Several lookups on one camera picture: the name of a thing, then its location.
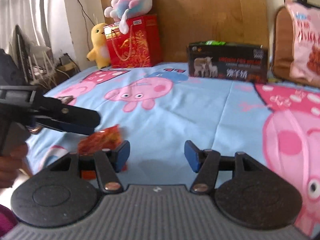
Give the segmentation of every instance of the snack bag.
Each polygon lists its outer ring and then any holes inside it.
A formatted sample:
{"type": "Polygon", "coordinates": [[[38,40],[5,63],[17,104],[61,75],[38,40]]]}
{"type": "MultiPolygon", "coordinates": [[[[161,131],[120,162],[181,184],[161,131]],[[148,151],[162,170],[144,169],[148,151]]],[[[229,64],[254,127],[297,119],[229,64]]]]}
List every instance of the snack bag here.
{"type": "Polygon", "coordinates": [[[115,125],[104,130],[93,133],[78,143],[79,155],[93,155],[102,149],[114,150],[122,143],[122,137],[115,125]]]}
{"type": "Polygon", "coordinates": [[[293,23],[293,58],[290,77],[320,85],[320,9],[286,1],[293,23]]]}

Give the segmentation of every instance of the gift bag handle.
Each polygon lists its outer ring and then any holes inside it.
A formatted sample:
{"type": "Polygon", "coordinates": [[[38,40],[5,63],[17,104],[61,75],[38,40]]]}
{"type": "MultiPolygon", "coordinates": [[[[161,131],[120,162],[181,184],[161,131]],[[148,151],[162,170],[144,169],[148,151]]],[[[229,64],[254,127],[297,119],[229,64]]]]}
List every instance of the gift bag handle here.
{"type": "Polygon", "coordinates": [[[118,58],[119,58],[121,61],[126,61],[126,60],[128,60],[129,57],[131,56],[131,53],[132,53],[132,38],[133,38],[133,37],[132,37],[132,36],[133,36],[133,35],[132,35],[132,34],[133,34],[132,27],[133,27],[133,25],[130,26],[129,53],[128,53],[128,56],[127,56],[126,58],[123,58],[122,56],[120,56],[120,54],[119,54],[119,52],[118,52],[118,50],[117,50],[117,48],[116,48],[116,46],[115,46],[115,42],[114,42],[114,40],[113,40],[113,37],[112,37],[112,33],[114,33],[115,36],[116,36],[116,33],[115,33],[114,30],[111,31],[112,46],[113,46],[113,49],[115,50],[118,58]]]}

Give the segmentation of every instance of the human hand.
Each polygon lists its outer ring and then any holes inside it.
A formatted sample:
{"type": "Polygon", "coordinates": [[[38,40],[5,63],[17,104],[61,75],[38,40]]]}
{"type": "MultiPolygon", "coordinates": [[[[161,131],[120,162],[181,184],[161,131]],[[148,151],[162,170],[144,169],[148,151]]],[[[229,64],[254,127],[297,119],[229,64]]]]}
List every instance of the human hand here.
{"type": "Polygon", "coordinates": [[[24,143],[10,152],[9,156],[0,157],[0,188],[12,187],[18,177],[18,169],[23,167],[28,146],[24,143]]]}

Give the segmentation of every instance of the wooden headboard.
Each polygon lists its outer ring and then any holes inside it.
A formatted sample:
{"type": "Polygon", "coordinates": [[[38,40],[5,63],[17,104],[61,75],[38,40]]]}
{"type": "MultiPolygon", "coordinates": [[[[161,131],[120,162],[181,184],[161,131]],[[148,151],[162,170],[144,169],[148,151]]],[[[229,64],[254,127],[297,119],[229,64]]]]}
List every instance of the wooden headboard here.
{"type": "MultiPolygon", "coordinates": [[[[105,9],[110,0],[101,0],[105,9]]],[[[153,0],[164,61],[187,61],[186,46],[219,40],[269,46],[265,0],[153,0]]]]}

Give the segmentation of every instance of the pink cartoon pig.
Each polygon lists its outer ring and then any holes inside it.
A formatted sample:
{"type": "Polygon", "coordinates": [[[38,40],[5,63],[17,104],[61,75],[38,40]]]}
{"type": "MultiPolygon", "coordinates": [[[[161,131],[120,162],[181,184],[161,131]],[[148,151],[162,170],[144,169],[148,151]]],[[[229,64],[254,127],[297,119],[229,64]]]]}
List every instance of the pink cartoon pig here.
{"type": "Polygon", "coordinates": [[[270,85],[256,90],[274,111],[263,127],[267,165],[300,191],[295,225],[311,236],[320,224],[320,94],[270,85]]]}
{"type": "Polygon", "coordinates": [[[125,101],[124,112],[133,111],[139,102],[145,110],[155,106],[155,98],[163,97],[172,89],[173,82],[166,78],[143,78],[123,88],[117,88],[105,95],[111,101],[125,101]]]}
{"type": "Polygon", "coordinates": [[[74,99],[68,104],[74,106],[76,103],[76,98],[80,95],[83,95],[89,91],[91,91],[96,86],[95,82],[92,81],[83,81],[78,84],[72,85],[71,87],[61,91],[55,98],[62,99],[64,97],[72,96],[74,99]]]}
{"type": "Polygon", "coordinates": [[[71,87],[55,95],[55,98],[63,99],[71,96],[74,99],[68,105],[74,106],[78,96],[90,92],[96,85],[109,81],[127,72],[128,71],[124,70],[95,71],[89,76],[85,77],[80,83],[72,85],[71,87]]]}
{"type": "Polygon", "coordinates": [[[98,70],[96,72],[91,73],[89,76],[83,79],[83,81],[92,81],[97,85],[103,82],[109,81],[113,78],[121,76],[129,71],[125,70],[98,70]]]}

